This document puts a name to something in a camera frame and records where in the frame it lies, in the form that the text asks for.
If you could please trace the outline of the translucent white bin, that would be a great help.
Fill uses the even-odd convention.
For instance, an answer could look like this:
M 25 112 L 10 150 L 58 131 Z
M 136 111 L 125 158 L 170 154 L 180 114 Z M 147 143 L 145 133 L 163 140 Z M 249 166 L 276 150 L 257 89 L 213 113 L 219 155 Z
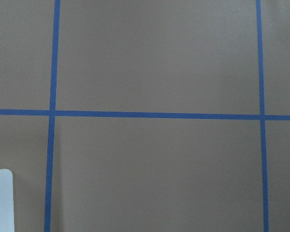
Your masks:
M 0 232 L 14 230 L 13 174 L 8 169 L 0 169 Z

